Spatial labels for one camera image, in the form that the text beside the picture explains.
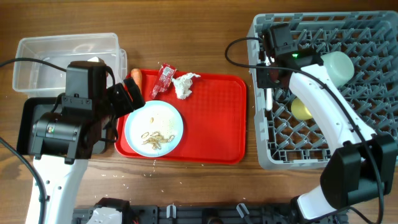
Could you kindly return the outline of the white plastic spoon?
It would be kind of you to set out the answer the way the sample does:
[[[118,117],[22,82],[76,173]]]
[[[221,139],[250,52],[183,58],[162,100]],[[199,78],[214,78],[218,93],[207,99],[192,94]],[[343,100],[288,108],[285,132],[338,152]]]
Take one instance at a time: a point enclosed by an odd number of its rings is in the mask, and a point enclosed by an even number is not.
[[[271,111],[273,107],[272,89],[267,88],[265,92],[266,92],[266,110]]]

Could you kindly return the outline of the yellow plastic cup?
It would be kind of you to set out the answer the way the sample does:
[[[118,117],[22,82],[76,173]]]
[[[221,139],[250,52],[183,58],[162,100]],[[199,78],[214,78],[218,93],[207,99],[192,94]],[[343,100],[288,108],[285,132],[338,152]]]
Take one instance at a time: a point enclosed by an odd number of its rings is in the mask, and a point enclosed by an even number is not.
[[[297,118],[301,120],[312,119],[313,116],[307,109],[307,107],[302,103],[299,98],[295,98],[291,103],[291,113]]]

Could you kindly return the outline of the mint green bowl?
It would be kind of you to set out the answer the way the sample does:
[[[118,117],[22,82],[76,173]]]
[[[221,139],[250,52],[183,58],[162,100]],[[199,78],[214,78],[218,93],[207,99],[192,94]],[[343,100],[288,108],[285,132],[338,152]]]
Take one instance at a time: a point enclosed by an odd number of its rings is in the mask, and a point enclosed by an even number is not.
[[[348,83],[354,76],[354,65],[351,59],[340,51],[321,56],[330,80],[339,88]]]

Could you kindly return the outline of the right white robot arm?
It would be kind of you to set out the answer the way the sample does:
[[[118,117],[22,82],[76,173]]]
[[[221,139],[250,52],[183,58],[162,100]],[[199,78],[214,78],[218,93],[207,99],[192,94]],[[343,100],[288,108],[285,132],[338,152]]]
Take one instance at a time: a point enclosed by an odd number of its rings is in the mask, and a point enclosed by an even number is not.
[[[397,143],[368,126],[339,92],[353,77],[351,59],[340,51],[320,55],[298,48],[287,24],[265,30],[260,40],[268,63],[256,66],[258,87],[289,89],[331,152],[318,187],[294,199],[299,219],[314,221],[374,198],[383,201],[392,189]]]

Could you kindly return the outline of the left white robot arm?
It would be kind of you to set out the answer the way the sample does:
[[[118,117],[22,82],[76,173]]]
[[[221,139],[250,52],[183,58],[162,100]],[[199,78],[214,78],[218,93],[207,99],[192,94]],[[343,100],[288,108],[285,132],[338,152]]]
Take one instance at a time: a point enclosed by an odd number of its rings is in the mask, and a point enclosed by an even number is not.
[[[103,62],[73,61],[63,72],[65,91],[52,110],[20,129],[16,149],[1,140],[34,178],[26,223],[70,223],[94,145],[116,143],[118,133],[108,139],[103,131],[145,105],[135,78],[106,85],[114,73]]]

